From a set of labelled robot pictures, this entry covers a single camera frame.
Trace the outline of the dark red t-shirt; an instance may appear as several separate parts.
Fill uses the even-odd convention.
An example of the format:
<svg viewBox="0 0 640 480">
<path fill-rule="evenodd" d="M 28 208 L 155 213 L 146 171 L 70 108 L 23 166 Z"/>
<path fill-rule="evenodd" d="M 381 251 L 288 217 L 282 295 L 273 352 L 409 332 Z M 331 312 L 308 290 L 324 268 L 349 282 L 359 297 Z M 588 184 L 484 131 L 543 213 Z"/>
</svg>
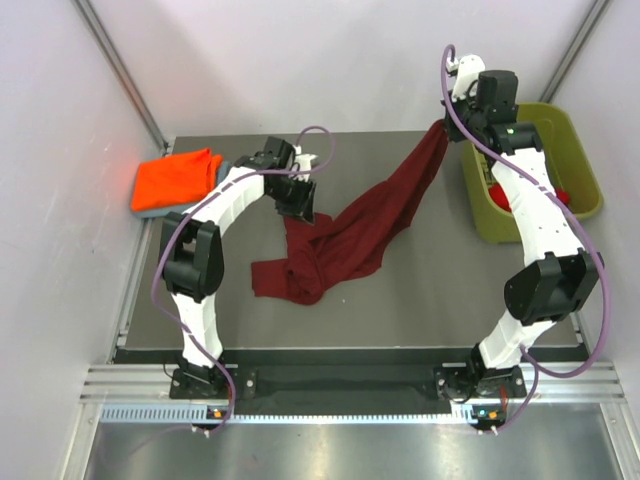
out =
<svg viewBox="0 0 640 480">
<path fill-rule="evenodd" d="M 285 218 L 287 256 L 251 265 L 254 295 L 313 305 L 335 285 L 375 273 L 387 246 L 411 225 L 448 143 L 438 120 L 388 179 L 337 217 L 318 213 L 312 225 Z"/>
</svg>

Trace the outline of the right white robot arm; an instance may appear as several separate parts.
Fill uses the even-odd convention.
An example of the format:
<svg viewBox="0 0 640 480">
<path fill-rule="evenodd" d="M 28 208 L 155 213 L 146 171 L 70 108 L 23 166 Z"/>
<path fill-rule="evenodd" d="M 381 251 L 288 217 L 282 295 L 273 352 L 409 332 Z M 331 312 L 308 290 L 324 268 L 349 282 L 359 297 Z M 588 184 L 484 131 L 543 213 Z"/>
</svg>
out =
<svg viewBox="0 0 640 480">
<path fill-rule="evenodd" d="M 445 127 L 484 154 L 524 254 L 523 269 L 505 283 L 504 314 L 467 361 L 470 394 L 487 396 L 512 379 L 524 350 L 584 305 L 598 270 L 555 195 L 536 126 L 517 119 L 516 75 L 459 63 L 443 76 L 455 80 L 444 89 Z"/>
</svg>

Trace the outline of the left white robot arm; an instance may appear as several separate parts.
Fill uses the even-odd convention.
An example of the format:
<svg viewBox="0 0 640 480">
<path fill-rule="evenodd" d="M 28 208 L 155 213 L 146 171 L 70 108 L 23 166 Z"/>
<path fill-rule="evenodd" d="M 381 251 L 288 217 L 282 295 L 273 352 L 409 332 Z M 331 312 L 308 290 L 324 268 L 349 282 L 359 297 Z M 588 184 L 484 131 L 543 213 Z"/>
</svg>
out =
<svg viewBox="0 0 640 480">
<path fill-rule="evenodd" d="M 263 197 L 278 213 L 311 223 L 315 154 L 277 137 L 262 150 L 226 163 L 222 179 L 202 201 L 162 222 L 155 285 L 164 285 L 177 308 L 183 350 L 172 373 L 172 399 L 214 399 L 232 391 L 220 357 L 216 293 L 225 273 L 222 239 L 229 227 Z"/>
</svg>

